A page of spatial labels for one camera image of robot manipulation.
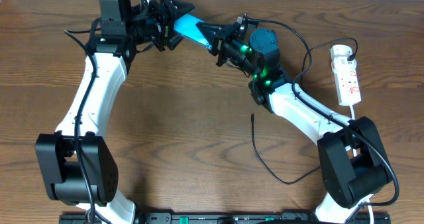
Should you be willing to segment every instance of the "green connector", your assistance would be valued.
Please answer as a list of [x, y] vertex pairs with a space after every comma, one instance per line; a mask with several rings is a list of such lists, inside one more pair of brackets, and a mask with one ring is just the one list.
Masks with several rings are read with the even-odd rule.
[[188, 224], [188, 217], [180, 217], [180, 224]]

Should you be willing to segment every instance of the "robotic arm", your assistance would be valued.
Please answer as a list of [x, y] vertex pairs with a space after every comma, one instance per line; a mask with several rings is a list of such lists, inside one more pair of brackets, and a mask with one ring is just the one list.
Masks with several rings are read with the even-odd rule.
[[[380, 155], [388, 163], [374, 123], [366, 117], [353, 121], [335, 113], [302, 92], [297, 84], [292, 86], [292, 80], [279, 63], [280, 50], [274, 31], [256, 29], [246, 42], [247, 30], [258, 25], [246, 15], [233, 25], [208, 24], [188, 14], [194, 9], [192, 4], [176, 0], [141, 0], [136, 6], [131, 6], [129, 0], [100, 0], [100, 8], [101, 18], [91, 28], [85, 73], [74, 102], [55, 133], [41, 134], [36, 142], [38, 163], [50, 199], [91, 209], [79, 162], [66, 160], [77, 150], [74, 128], [79, 121], [81, 158], [91, 183], [98, 218], [104, 223], [133, 224], [144, 223], [151, 215], [137, 214], [136, 205], [117, 189], [118, 169], [104, 135], [115, 96], [131, 62], [140, 52], [136, 46], [151, 42], [159, 51], [165, 50], [165, 46], [173, 50], [183, 37], [204, 45], [212, 55], [218, 56], [218, 66], [230, 61], [252, 75], [248, 86], [255, 102], [293, 123], [317, 144], [323, 181], [329, 192], [315, 210], [318, 220], [344, 223], [356, 213], [358, 204], [391, 182], [388, 167], [378, 158]], [[100, 23], [101, 34], [94, 33], [97, 23]], [[94, 74], [81, 117], [76, 119]], [[328, 117], [338, 120], [339, 124]], [[371, 141], [376, 149], [368, 148], [349, 134], [347, 126]], [[346, 150], [351, 148], [360, 148], [361, 153], [350, 159]]]

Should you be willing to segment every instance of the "wooden surface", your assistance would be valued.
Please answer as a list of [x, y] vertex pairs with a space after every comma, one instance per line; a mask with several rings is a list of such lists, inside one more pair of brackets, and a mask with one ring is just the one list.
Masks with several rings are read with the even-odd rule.
[[[393, 223], [424, 220], [424, 2], [366, 0], [185, 0], [211, 23], [237, 16], [282, 21], [310, 46], [344, 36], [360, 44], [362, 102], [357, 117], [377, 124], [401, 193], [380, 208]], [[57, 223], [79, 211], [47, 198], [34, 152], [74, 98], [82, 49], [63, 30], [86, 29], [98, 0], [3, 0], [0, 3], [0, 223]], [[305, 50], [282, 28], [282, 64], [300, 71]], [[327, 49], [313, 52], [310, 94], [335, 111]], [[175, 212], [281, 212], [313, 209], [325, 189], [321, 173], [283, 186], [259, 163], [250, 140], [256, 113], [258, 149], [275, 173], [293, 180], [319, 165], [315, 145], [293, 125], [258, 107], [238, 70], [215, 65], [200, 46], [139, 54], [112, 110], [106, 141], [119, 167], [119, 189], [141, 207]], [[372, 201], [390, 199], [390, 184]]]

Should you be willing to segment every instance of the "white cable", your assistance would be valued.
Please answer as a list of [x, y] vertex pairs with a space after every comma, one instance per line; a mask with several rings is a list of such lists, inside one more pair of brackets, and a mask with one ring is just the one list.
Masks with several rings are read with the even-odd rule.
[[[355, 111], [353, 109], [353, 105], [349, 105], [349, 108], [350, 108], [350, 116], [352, 117], [352, 120], [355, 120]], [[358, 153], [356, 152], [356, 149], [353, 148], [352, 152], [354, 157], [358, 155]], [[370, 205], [368, 206], [368, 213], [370, 214], [370, 224], [374, 224], [374, 213], [372, 212], [372, 207]]]

